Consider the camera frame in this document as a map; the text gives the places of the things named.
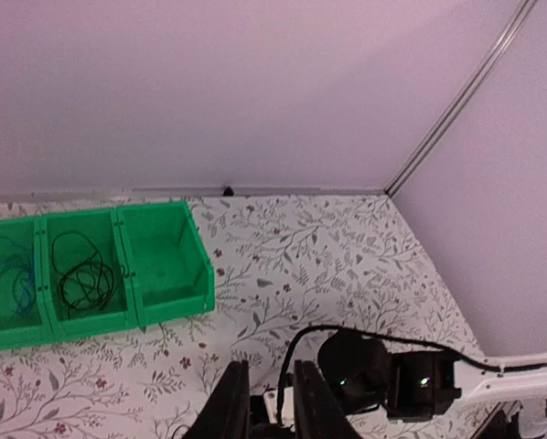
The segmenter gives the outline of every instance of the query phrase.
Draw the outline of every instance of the green bin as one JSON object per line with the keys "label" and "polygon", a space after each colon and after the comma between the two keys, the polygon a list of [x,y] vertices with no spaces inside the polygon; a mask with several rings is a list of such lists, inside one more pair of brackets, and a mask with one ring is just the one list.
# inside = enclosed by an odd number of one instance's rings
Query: green bin
{"label": "green bin", "polygon": [[0,221],[0,350],[53,339],[42,296],[38,222]]}
{"label": "green bin", "polygon": [[214,273],[185,202],[117,209],[140,327],[215,307]]}
{"label": "green bin", "polygon": [[[40,228],[45,303],[56,340],[136,327],[116,211],[49,214]],[[111,293],[98,300],[101,290]]]}

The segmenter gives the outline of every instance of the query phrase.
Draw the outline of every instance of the table surface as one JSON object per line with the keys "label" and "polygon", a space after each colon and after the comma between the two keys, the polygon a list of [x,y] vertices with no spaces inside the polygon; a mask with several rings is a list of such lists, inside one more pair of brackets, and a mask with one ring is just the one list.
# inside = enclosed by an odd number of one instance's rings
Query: table surface
{"label": "table surface", "polygon": [[[0,205],[0,220],[165,201],[9,203]],[[289,340],[308,324],[357,326],[480,353],[387,197],[187,202],[215,269],[217,309],[145,332],[1,352],[1,438],[168,439],[194,422],[232,359],[249,360],[252,393],[274,387]],[[306,337],[294,358],[314,359],[326,337]],[[468,438],[491,410],[453,405],[429,423],[389,423],[382,411],[350,420],[366,438]]]}

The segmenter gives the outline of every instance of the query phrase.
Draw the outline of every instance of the floral tablecloth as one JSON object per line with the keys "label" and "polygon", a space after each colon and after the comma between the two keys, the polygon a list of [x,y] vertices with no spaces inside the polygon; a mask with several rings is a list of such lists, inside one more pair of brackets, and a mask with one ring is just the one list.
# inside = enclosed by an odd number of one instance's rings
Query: floral tablecloth
{"label": "floral tablecloth", "polygon": [[[9,203],[0,205],[0,219],[164,201]],[[387,197],[187,202],[215,268],[217,309],[145,332],[0,353],[0,438],[178,438],[232,359],[249,360],[253,393],[274,387],[289,340],[310,323],[479,353],[456,302]],[[295,359],[314,359],[326,337],[304,339]],[[367,438],[468,438],[490,411],[453,406],[430,423],[389,423],[383,412],[351,421]]]}

